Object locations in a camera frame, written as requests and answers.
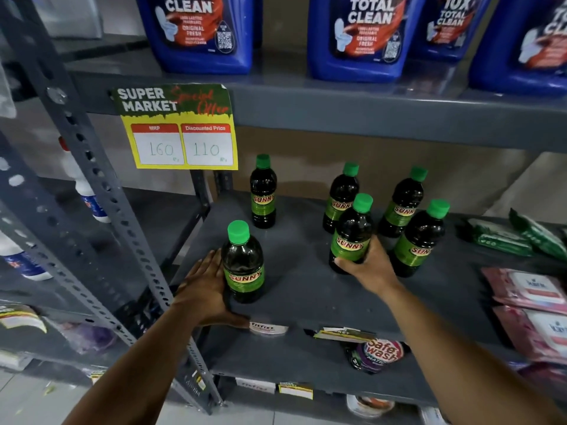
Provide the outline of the person's right hand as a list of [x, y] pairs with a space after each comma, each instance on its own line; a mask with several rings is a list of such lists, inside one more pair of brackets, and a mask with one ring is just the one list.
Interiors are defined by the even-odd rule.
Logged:
[[383, 248], [378, 237], [372, 235], [367, 248], [364, 262], [368, 269], [362, 274], [351, 274], [366, 290], [376, 294], [381, 299], [394, 288], [401, 286], [395, 272], [393, 271], [386, 250]]

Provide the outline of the dark bottle with green cap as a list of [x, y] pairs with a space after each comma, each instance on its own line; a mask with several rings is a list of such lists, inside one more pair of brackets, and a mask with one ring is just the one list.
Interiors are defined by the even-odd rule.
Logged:
[[377, 234], [389, 238], [401, 236], [423, 200], [422, 184], [427, 175], [427, 169], [414, 166], [409, 177], [396, 185], [390, 203], [378, 223]]
[[444, 218], [450, 210], [446, 200], [431, 200], [409, 221], [393, 250], [389, 252], [390, 263], [396, 276], [409, 278], [421, 267], [434, 247], [445, 235]]
[[373, 198], [366, 193], [358, 193], [349, 207], [340, 216], [330, 243], [330, 268], [338, 274], [346, 274], [335, 263], [337, 257], [360, 264], [364, 261], [372, 237]]
[[322, 220], [322, 227], [329, 234], [335, 232], [339, 218], [353, 205], [359, 192], [358, 171], [358, 163], [346, 162], [343, 172], [330, 185], [329, 197]]
[[253, 225], [261, 229], [273, 227], [277, 214], [277, 175], [268, 154], [257, 155], [256, 168], [250, 175], [250, 190]]
[[235, 301], [250, 304], [264, 289], [264, 253], [259, 241], [251, 235], [247, 222], [232, 221], [227, 227], [228, 239], [221, 248], [225, 281]]

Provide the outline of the person's left forearm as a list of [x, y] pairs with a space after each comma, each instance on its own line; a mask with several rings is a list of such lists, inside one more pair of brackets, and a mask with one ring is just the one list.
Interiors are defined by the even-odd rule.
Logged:
[[61, 425], [151, 425], [194, 328], [210, 308], [174, 304], [89, 389]]

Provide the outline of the person's right forearm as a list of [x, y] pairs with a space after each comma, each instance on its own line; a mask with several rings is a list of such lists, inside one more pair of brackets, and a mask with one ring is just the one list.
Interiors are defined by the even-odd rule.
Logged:
[[397, 279], [379, 293], [452, 425], [567, 425], [555, 403], [457, 333]]

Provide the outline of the white oval shelf label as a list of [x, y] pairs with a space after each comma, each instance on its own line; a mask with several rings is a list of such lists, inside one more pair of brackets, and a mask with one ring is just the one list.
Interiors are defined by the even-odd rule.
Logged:
[[274, 325], [271, 323], [250, 322], [249, 330], [258, 336], [284, 336], [288, 330], [288, 326]]

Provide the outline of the green and yellow shelf label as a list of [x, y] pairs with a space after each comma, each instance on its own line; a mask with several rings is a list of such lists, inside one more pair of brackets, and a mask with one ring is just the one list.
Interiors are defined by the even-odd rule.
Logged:
[[346, 327], [323, 327], [312, 336], [315, 339], [324, 339], [348, 343], [366, 343], [377, 339], [372, 333]]

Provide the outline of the purple detergent pouch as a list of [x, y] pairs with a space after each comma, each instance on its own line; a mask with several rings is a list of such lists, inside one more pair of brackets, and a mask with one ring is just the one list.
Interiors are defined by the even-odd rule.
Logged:
[[342, 343], [346, 359], [350, 365], [368, 374], [379, 373], [390, 364], [401, 361], [412, 350], [401, 341], [375, 338], [364, 343]]

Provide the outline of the white round container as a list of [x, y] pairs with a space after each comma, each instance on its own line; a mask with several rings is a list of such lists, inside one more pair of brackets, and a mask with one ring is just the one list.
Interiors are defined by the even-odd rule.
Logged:
[[346, 406], [351, 414], [366, 420], [374, 420], [389, 413], [396, 406], [395, 401], [381, 400], [374, 397], [358, 397], [347, 394]]

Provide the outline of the purple plastic pouch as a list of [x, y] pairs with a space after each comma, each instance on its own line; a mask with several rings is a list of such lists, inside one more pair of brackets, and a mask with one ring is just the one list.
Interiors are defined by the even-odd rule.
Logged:
[[112, 330], [88, 323], [53, 323], [52, 326], [81, 355], [103, 351], [117, 340], [117, 335]]

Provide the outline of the green wipes packet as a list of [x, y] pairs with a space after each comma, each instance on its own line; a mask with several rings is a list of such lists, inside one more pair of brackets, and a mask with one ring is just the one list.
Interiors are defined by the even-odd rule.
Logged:
[[477, 245], [522, 257], [534, 254], [528, 239], [510, 228], [477, 218], [467, 219], [466, 222], [471, 229], [472, 242]]
[[512, 227], [537, 249], [551, 257], [567, 262], [567, 246], [560, 240], [559, 236], [541, 223], [520, 214], [514, 208], [509, 210], [509, 221]]

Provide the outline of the green and yellow price sign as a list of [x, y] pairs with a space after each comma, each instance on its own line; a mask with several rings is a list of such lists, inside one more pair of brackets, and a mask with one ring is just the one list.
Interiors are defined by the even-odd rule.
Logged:
[[224, 85], [118, 87], [111, 95], [136, 168], [238, 170], [234, 114]]

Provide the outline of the white bottle with red cap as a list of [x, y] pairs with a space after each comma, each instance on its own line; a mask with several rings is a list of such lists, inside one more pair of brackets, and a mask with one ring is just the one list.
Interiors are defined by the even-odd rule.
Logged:
[[110, 224], [110, 218], [98, 202], [95, 192], [68, 149], [64, 138], [60, 136], [58, 142], [63, 150], [60, 162], [61, 167], [66, 175], [75, 182], [75, 190], [81, 197], [83, 203], [88, 207], [95, 220], [104, 224]]

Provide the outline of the yellow and white packet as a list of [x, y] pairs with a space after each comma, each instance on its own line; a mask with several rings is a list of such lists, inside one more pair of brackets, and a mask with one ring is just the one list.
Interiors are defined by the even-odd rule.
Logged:
[[6, 329], [29, 326], [47, 333], [43, 319], [31, 307], [21, 304], [0, 304], [0, 326]]

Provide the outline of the white bottle with blue label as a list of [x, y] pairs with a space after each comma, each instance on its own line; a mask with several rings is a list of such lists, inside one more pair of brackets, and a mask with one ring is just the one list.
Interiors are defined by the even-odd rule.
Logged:
[[53, 279], [24, 249], [0, 231], [0, 257], [23, 277], [33, 281]]

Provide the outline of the clear plastic packet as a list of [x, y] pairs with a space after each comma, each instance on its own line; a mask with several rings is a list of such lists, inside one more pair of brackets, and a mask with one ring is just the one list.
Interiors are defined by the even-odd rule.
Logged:
[[17, 117], [17, 109], [12, 99], [10, 84], [0, 60], [0, 117], [14, 119]]

